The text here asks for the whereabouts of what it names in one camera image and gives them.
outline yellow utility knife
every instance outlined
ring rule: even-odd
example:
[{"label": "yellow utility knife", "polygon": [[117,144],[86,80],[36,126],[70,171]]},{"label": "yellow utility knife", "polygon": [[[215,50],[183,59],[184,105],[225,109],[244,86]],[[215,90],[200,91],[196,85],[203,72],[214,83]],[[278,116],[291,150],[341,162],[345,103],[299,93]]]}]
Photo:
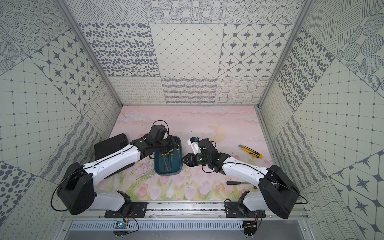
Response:
[{"label": "yellow utility knife", "polygon": [[263,155],[261,155],[260,153],[256,152],[255,150],[252,150],[246,146],[243,146],[243,145],[239,145],[239,147],[241,149],[243,149],[244,151],[246,151],[247,153],[249,153],[251,156],[254,156],[254,157],[257,157],[257,158],[263,158]]}]

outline screwdriver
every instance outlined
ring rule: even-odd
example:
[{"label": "screwdriver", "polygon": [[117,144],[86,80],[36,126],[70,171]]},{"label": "screwdriver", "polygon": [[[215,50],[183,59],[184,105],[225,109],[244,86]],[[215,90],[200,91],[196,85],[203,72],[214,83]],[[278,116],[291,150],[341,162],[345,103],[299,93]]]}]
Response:
[{"label": "screwdriver", "polygon": [[243,145],[239,145],[239,147],[241,149],[243,149],[244,151],[246,151],[247,153],[249,153],[251,156],[254,156],[254,157],[257,157],[257,158],[263,158],[263,155],[261,155],[260,153],[256,152],[255,150],[252,150],[250,149],[249,147],[246,147],[246,146],[243,146]]},{"label": "screwdriver", "polygon": [[250,183],[249,182],[227,181],[227,185],[241,185],[241,184],[250,184]]}]

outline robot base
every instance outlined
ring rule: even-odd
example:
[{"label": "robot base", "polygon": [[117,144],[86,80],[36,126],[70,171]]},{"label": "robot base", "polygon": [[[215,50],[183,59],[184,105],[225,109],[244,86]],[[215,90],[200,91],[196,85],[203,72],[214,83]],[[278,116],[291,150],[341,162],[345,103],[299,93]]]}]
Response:
[{"label": "robot base", "polygon": [[134,218],[144,218],[147,211],[147,202],[132,202],[131,198],[124,192],[118,191],[125,200],[125,203],[117,211],[106,210],[104,218],[126,218],[132,214]]}]

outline polka dot pattern tile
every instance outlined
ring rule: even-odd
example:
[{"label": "polka dot pattern tile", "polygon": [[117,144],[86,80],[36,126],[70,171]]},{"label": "polka dot pattern tile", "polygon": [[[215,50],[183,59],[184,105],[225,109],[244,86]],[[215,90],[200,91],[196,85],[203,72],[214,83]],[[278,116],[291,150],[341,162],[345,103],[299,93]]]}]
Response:
[{"label": "polka dot pattern tile", "polygon": [[80,28],[108,76],[159,76],[148,24],[82,23]]}]

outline black motor housing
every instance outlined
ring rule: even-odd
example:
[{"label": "black motor housing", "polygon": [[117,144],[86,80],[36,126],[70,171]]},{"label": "black motor housing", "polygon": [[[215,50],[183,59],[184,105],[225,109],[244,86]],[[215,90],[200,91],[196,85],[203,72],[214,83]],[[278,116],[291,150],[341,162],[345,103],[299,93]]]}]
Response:
[{"label": "black motor housing", "polygon": [[268,208],[277,216],[287,219],[299,198],[300,191],[278,166],[272,165],[267,170],[266,176],[260,179],[259,189]]},{"label": "black motor housing", "polygon": [[64,174],[63,180],[65,180],[56,192],[72,215],[87,210],[95,199],[92,175],[82,169],[83,165],[78,162],[71,164]]}]

